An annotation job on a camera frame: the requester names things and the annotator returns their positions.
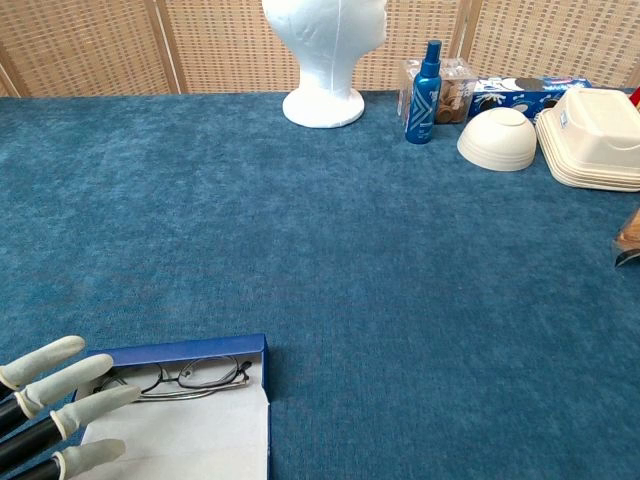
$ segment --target robotic hand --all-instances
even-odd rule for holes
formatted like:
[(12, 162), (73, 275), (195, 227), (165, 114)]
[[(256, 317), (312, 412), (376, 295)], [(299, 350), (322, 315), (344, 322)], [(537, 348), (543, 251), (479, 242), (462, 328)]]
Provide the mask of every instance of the robotic hand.
[[(38, 374), (80, 352), (81, 337), (70, 336), (0, 366), (0, 438), (33, 419), (47, 405), (57, 402), (83, 383), (105, 374), (113, 365), (109, 355), (85, 358), (35, 383)], [(69, 403), (49, 417), (0, 442), (0, 475), (38, 453), (66, 440), (81, 426), (101, 415), (135, 401), (140, 389), (121, 386)], [(69, 447), (12, 480), (65, 480), (102, 463), (115, 460), (125, 451), (120, 440)]]

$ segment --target white paper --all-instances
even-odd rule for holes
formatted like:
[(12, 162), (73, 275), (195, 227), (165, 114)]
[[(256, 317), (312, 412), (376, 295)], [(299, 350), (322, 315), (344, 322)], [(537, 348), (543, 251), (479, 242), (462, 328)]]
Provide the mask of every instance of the white paper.
[(246, 388), (194, 400), (127, 405), (99, 418), (87, 427), (82, 443), (118, 438), (127, 451), (76, 478), (266, 480), (269, 404), (261, 370), (254, 361)]

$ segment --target eyeglasses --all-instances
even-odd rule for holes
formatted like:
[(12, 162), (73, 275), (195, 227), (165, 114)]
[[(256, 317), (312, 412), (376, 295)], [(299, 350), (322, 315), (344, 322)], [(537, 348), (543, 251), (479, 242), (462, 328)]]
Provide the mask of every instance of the eyeglasses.
[[(171, 376), (169, 370), (159, 363), (123, 367), (112, 369), (93, 392), (119, 385), (136, 385), (141, 391), (137, 403), (202, 398), (248, 385), (247, 370), (250, 367), (251, 362), (240, 364), (235, 357), (193, 360), (182, 367), (177, 376)], [(182, 389), (167, 388), (170, 383), (177, 384)]]

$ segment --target cardboard box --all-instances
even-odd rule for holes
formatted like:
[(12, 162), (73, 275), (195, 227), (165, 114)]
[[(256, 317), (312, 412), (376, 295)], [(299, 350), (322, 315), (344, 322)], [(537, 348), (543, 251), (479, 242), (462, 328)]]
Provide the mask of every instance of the cardboard box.
[(527, 118), (551, 108), (569, 88), (589, 88), (586, 78), (489, 77), (479, 78), (473, 92), (469, 118), (495, 107), (515, 108)]
[[(97, 353), (111, 355), (116, 369), (160, 364), (172, 374), (197, 359), (235, 357), (252, 365), (245, 387), (197, 399), (126, 405), (98, 418), (86, 428), (82, 443), (119, 438), (127, 451), (78, 480), (269, 478), (270, 406), (263, 334), (90, 352)], [(104, 379), (83, 385), (76, 397), (90, 395), (101, 382)]]

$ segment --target wicker screen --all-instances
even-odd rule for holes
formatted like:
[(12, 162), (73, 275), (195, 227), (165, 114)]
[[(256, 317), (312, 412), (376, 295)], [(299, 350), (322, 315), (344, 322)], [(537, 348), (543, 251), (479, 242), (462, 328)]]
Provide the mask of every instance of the wicker screen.
[[(400, 58), (422, 56), (428, 38), (445, 52), (459, 0), (390, 0), (388, 38), (363, 58), (358, 88), (397, 88)], [(271, 31), (260, 0), (167, 0), (167, 11), (187, 90), (196, 92), (286, 91), (298, 84), (294, 57)]]
[(28, 94), (169, 92), (142, 0), (2, 0), (0, 19)]
[(580, 75), (622, 86), (640, 59), (640, 2), (482, 0), (469, 40), (481, 75)]
[(442, 56), (447, 56), (459, 3), (459, 0), (389, 0), (387, 41), (358, 63), (356, 88), (397, 89), (399, 60), (422, 58), (429, 39), (442, 40)]
[(273, 34), (260, 0), (167, 0), (189, 93), (290, 90), (293, 56)]

